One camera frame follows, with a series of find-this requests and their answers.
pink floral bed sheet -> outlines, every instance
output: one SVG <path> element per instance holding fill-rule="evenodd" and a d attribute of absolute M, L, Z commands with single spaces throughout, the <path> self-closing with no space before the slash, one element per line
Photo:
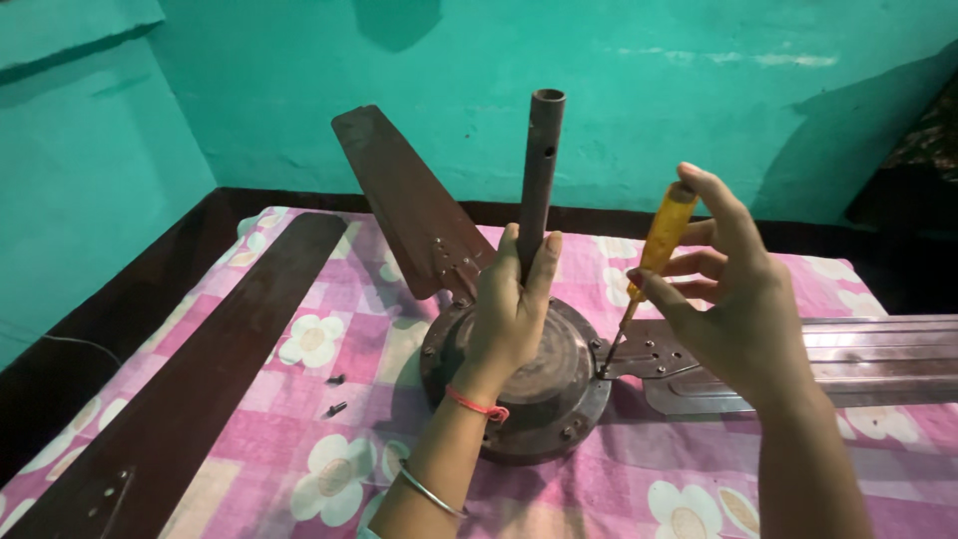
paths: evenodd
<path fill-rule="evenodd" d="M 136 395 L 292 219 L 271 207 L 100 394 L 0 491 L 0 535 Z M 415 300 L 371 215 L 349 226 L 170 518 L 168 537 L 354 537 L 430 413 L 419 345 L 442 298 Z M 483 227 L 495 245 L 501 228 Z M 553 294 L 611 337 L 624 271 L 643 242 L 566 234 Z M 680 247 L 680 252 L 689 249 Z M 842 260 L 778 255 L 802 316 L 884 311 Z M 698 308 L 706 308 L 697 302 Z M 639 317 L 658 317 L 648 303 Z M 327 382 L 346 374 L 342 386 Z M 526 468 L 480 460 L 463 537 L 758 537 L 760 430 L 751 414 L 674 421 L 641 382 L 615 385 L 600 425 L 570 457 Z M 331 405 L 347 407 L 333 417 Z M 840 410 L 878 537 L 958 527 L 958 405 Z"/>

fan blade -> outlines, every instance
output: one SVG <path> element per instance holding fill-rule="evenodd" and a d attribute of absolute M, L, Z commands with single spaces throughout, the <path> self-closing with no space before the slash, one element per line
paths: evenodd
<path fill-rule="evenodd" d="M 811 371 L 837 407 L 958 400 L 957 315 L 802 322 Z M 611 365 L 616 372 L 610 378 L 641 376 L 646 399 L 656 410 L 666 414 L 753 410 L 678 346 L 664 320 L 633 322 L 629 333 L 627 343 L 634 341 L 636 354 L 631 365 L 620 363 L 615 369 Z M 640 355 L 638 346 L 649 351 Z M 651 356 L 653 350 L 658 357 Z"/>
<path fill-rule="evenodd" d="M 409 290 L 440 289 L 468 304 L 495 249 L 376 105 L 332 119 L 332 130 L 369 199 Z"/>

bolt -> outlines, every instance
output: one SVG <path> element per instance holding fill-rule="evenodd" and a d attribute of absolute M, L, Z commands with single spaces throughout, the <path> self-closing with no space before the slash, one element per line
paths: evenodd
<path fill-rule="evenodd" d="M 330 417 L 333 417 L 337 413 L 346 409 L 346 403 L 339 403 L 335 406 L 330 406 Z"/>

screwdriver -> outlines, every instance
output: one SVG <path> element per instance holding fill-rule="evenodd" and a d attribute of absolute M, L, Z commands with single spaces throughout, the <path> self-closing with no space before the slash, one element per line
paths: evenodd
<path fill-rule="evenodd" d="M 642 249 L 642 260 L 639 261 L 639 268 L 649 270 L 653 273 L 661 273 L 662 269 L 672 258 L 672 251 L 678 246 L 685 227 L 689 224 L 689 218 L 692 217 L 693 210 L 696 209 L 698 194 L 689 186 L 681 181 L 673 182 L 662 198 L 662 204 L 655 212 L 655 218 L 652 220 L 652 228 L 649 236 L 646 238 L 646 246 Z M 603 370 L 606 370 L 615 349 L 619 347 L 622 335 L 626 332 L 626 326 L 635 316 L 635 309 L 646 300 L 646 296 L 639 287 L 631 282 L 626 289 L 628 293 L 628 307 L 626 313 L 619 323 L 619 333 L 615 336 L 615 341 L 608 349 L 608 355 L 605 356 Z"/>

